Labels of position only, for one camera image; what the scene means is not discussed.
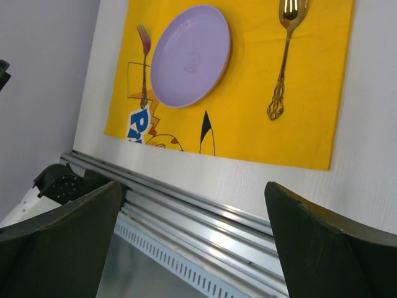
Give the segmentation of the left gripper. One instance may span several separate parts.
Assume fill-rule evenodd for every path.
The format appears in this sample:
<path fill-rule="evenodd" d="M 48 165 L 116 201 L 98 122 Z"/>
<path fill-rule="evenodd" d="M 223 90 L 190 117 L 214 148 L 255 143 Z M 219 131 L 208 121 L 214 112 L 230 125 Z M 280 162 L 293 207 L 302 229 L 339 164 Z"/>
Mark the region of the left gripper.
<path fill-rule="evenodd" d="M 0 91 L 7 84 L 11 75 L 7 72 L 10 64 L 5 60 L 0 60 Z"/>

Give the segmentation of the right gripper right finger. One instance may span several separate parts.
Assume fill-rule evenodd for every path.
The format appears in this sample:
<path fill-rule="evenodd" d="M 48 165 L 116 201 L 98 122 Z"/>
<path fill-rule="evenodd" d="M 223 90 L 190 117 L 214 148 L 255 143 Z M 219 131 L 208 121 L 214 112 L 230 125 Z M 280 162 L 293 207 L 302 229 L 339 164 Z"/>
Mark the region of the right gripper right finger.
<path fill-rule="evenodd" d="M 290 297 L 396 297 L 396 235 L 276 182 L 265 203 Z"/>

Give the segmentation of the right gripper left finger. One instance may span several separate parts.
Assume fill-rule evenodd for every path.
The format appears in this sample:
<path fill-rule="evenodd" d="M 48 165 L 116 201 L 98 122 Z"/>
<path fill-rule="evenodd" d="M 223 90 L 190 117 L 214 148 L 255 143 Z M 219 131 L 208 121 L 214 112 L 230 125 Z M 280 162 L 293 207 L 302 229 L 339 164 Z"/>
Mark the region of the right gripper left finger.
<path fill-rule="evenodd" d="M 1 297 L 95 297 L 122 203 L 106 185 L 1 229 Z"/>

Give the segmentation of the purple metal fork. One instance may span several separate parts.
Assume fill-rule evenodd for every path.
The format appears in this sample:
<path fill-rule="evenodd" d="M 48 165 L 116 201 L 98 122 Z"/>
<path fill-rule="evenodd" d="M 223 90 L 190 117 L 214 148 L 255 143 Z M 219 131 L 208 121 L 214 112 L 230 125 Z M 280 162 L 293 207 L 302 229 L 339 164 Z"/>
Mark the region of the purple metal fork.
<path fill-rule="evenodd" d="M 143 24 L 137 25 L 136 29 L 138 31 L 143 46 L 143 82 L 142 82 L 142 92 L 141 92 L 142 96 L 141 96 L 140 107 L 141 109 L 144 109 L 148 102 L 147 88 L 146 88 L 146 67 L 147 67 L 146 59 L 151 50 L 151 39 Z"/>

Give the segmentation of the yellow cloth placemat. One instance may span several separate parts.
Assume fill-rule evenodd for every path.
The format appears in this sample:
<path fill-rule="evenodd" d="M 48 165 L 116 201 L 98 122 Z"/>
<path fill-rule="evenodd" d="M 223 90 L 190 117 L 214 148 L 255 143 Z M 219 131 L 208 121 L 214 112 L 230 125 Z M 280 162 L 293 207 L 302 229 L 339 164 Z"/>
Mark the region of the yellow cloth placemat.
<path fill-rule="evenodd" d="M 183 11 L 211 5 L 225 16 L 231 48 L 225 71 L 200 101 L 173 108 L 151 88 L 154 49 Z M 284 112 L 267 116 L 282 64 L 286 30 L 279 1 L 130 1 L 105 133 L 155 147 L 258 163 L 327 170 L 344 82 L 353 1 L 309 1 L 285 69 Z M 143 46 L 148 102 L 141 109 Z"/>

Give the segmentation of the purple plastic plate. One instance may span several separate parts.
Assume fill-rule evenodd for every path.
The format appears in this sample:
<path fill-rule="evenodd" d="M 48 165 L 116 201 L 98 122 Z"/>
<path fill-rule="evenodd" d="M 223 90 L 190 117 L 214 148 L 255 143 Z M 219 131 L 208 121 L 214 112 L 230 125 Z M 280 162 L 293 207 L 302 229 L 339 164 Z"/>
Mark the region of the purple plastic plate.
<path fill-rule="evenodd" d="M 181 108 L 203 99 L 222 77 L 230 48 L 230 29 L 219 9 L 196 5 L 181 12 L 154 49 L 150 78 L 158 101 Z"/>

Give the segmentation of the gold metal spoon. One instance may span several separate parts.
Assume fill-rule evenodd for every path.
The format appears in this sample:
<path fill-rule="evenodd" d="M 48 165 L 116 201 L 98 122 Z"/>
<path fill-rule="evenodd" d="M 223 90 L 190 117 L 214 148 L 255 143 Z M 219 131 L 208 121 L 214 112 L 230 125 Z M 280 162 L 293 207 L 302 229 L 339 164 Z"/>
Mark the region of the gold metal spoon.
<path fill-rule="evenodd" d="M 304 21 L 308 12 L 308 0 L 279 1 L 279 21 L 286 30 L 285 46 L 282 64 L 274 88 L 272 100 L 267 107 L 267 116 L 271 121 L 277 120 L 284 112 L 285 69 L 287 64 L 288 49 L 295 29 Z"/>

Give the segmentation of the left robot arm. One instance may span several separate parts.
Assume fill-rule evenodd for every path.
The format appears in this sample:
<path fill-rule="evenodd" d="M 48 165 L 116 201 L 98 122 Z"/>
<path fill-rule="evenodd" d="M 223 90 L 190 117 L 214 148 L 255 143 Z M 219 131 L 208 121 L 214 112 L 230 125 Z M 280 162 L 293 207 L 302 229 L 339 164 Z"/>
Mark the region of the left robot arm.
<path fill-rule="evenodd" d="M 32 188 L 21 202 L 2 219 L 1 227 L 25 221 L 75 201 L 111 181 L 90 169 L 80 176 L 72 170 L 70 164 L 52 164 L 34 179 Z"/>

